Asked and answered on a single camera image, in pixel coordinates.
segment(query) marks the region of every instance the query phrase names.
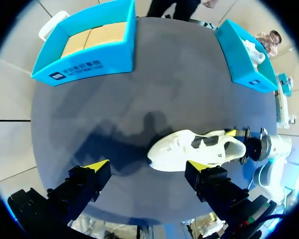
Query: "blue plastic bin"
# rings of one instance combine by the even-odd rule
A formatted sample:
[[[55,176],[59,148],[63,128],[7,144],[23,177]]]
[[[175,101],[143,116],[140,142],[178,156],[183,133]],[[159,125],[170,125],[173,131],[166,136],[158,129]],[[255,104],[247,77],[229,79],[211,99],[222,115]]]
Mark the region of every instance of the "blue plastic bin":
[[[60,59],[70,36],[116,22],[127,22],[123,41],[97,45]],[[92,76],[131,72],[135,31],[134,0],[114,0],[80,11],[53,29],[38,55],[32,77],[57,86]]]
[[[278,89],[270,59],[262,44],[252,35],[229,19],[219,27],[215,35],[226,58],[232,82],[263,93]],[[266,59],[258,65],[258,71],[255,70],[242,40],[255,43],[256,49],[265,54]]]
[[[285,73],[277,75],[278,80],[281,82],[281,87],[283,89],[283,94],[287,97],[293,95],[291,91],[291,86],[288,83],[288,77]]]

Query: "black pants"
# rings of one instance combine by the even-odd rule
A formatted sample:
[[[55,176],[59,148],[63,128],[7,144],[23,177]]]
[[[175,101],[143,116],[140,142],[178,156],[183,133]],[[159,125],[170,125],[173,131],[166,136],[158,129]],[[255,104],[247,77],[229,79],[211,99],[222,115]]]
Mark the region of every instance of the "black pants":
[[[164,12],[173,3],[176,3],[173,18],[182,21],[189,21],[190,16],[192,16],[200,4],[200,0],[152,0],[147,16],[162,17]]]

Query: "sneaker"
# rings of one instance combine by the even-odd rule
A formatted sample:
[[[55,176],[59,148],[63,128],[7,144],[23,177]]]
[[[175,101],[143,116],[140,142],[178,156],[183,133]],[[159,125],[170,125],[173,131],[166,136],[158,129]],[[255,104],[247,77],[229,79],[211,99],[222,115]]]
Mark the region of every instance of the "sneaker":
[[[245,145],[224,130],[204,135],[185,129],[162,138],[148,152],[150,167],[165,172],[185,171],[186,162],[192,160],[209,167],[241,158]]]

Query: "round table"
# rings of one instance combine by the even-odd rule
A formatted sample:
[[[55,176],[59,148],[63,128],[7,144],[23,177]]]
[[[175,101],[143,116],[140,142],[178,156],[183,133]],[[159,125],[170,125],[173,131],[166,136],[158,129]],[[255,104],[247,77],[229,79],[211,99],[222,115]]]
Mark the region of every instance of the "round table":
[[[214,31],[165,18],[138,18],[132,73],[83,79],[57,87],[37,83],[32,141],[45,188],[75,165],[109,159],[112,177],[88,215],[121,224],[175,223],[211,212],[184,172],[150,168],[147,152],[160,138],[190,129],[265,127],[276,133],[274,94],[233,84]],[[226,163],[246,188],[256,168]]]

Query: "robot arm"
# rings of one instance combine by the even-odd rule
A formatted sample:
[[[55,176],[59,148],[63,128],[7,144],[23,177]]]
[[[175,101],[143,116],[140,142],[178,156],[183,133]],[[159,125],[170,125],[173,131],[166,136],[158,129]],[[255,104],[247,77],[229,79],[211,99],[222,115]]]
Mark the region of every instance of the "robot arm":
[[[258,231],[262,223],[253,223],[270,215],[277,204],[267,203],[267,198],[259,196],[249,201],[248,189],[241,189],[227,178],[227,171],[220,167],[188,161],[185,177],[201,202],[207,202],[220,220],[226,221],[228,228],[222,239],[260,238]]]
[[[69,177],[55,189],[48,189],[48,199],[34,189],[20,190],[8,198],[19,224],[30,238],[90,238],[67,224],[76,220],[87,204],[95,202],[111,177],[108,160],[86,167],[76,166]]]

